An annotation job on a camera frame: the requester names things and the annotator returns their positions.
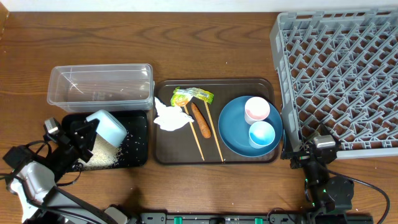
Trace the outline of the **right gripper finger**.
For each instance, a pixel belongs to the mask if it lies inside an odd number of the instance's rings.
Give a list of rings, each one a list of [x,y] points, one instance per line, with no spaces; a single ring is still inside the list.
[[[328,128],[324,124],[319,124],[318,133],[321,136],[332,136],[332,133],[328,130]]]
[[[283,151],[284,152],[293,152],[293,147],[289,135],[286,130],[284,130],[284,140],[283,140]]]

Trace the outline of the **light blue bowl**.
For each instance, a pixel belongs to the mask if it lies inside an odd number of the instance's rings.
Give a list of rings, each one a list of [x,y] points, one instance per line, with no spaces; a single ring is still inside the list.
[[[114,147],[119,147],[127,136],[126,128],[108,111],[99,110],[86,117],[87,121],[97,119],[96,132]]]

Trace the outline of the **pile of white rice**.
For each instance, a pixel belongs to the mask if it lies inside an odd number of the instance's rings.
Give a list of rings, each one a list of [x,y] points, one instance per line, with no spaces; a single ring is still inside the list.
[[[120,147],[114,147],[112,144],[97,135],[93,150],[93,156],[88,162],[79,159],[78,162],[83,164],[83,170],[102,170],[110,169],[118,164],[120,155],[122,154]]]

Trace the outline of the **white napkin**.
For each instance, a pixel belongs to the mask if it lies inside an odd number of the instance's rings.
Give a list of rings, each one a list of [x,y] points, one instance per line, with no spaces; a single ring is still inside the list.
[[[157,117],[154,123],[164,131],[175,131],[184,127],[187,123],[193,123],[193,118],[182,111],[178,106],[166,106],[158,98],[155,99]]]

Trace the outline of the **orange carrot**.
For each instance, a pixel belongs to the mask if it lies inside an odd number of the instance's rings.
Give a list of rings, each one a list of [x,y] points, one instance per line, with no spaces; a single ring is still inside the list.
[[[201,132],[202,136],[205,139],[211,138],[210,128],[209,128],[206,120],[204,119],[202,113],[198,109],[197,105],[194,103],[191,103],[191,109],[192,109],[193,115],[197,121],[198,127],[200,128],[200,132]]]

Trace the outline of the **green snack wrapper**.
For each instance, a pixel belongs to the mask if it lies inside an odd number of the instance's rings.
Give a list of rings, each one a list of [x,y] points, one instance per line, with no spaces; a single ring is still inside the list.
[[[174,89],[170,103],[171,106],[184,107],[192,98],[198,98],[199,100],[212,104],[214,94],[201,88],[191,87],[182,89],[178,86]]]

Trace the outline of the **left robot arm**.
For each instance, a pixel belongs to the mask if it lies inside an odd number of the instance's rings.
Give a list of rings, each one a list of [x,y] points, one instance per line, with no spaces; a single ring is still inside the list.
[[[45,121],[45,134],[38,141],[49,147],[46,156],[33,151],[30,142],[14,146],[3,157],[12,167],[9,174],[1,174],[6,187],[17,195],[22,205],[23,223],[129,223],[130,218],[117,206],[100,210],[63,190],[62,176],[74,167],[82,167],[92,157],[92,150],[100,121],[79,121],[63,130],[54,118]]]

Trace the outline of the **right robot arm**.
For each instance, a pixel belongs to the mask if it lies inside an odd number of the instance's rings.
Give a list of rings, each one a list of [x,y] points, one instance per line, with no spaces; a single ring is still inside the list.
[[[342,176],[332,177],[327,165],[337,158],[341,146],[326,126],[304,148],[295,152],[286,133],[283,133],[282,159],[290,161],[291,169],[305,174],[304,192],[311,208],[306,209],[295,223],[347,223],[346,211],[352,209],[354,183]]]

